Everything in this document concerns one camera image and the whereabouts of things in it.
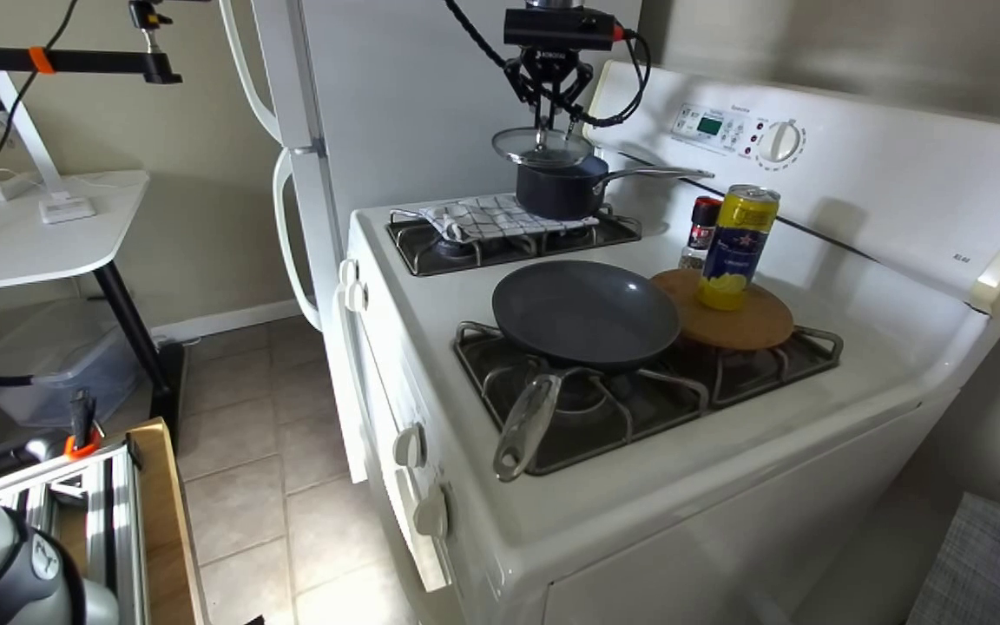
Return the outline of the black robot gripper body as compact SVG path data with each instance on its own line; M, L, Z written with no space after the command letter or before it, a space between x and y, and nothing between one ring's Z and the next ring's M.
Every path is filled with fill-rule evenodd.
M504 42L517 54L504 61L504 73L520 98L575 98L594 78L584 53L608 53L620 37L626 29L603 9L575 3L510 6Z

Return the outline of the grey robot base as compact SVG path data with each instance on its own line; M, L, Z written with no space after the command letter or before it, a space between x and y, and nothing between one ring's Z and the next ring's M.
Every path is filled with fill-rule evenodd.
M0 625L119 625L119 600L50 536L0 508Z

